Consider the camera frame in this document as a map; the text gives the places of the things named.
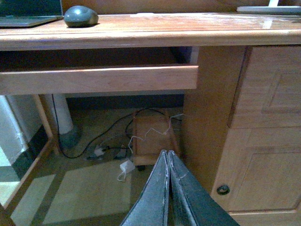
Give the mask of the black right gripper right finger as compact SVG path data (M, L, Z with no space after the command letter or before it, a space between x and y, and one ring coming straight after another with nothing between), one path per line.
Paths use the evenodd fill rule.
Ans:
M237 226L201 186L174 151L168 152L176 226Z

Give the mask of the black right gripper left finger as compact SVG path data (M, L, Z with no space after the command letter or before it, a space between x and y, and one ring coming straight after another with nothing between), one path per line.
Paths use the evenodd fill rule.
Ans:
M122 226L166 226L169 204L169 163L162 150L150 176Z

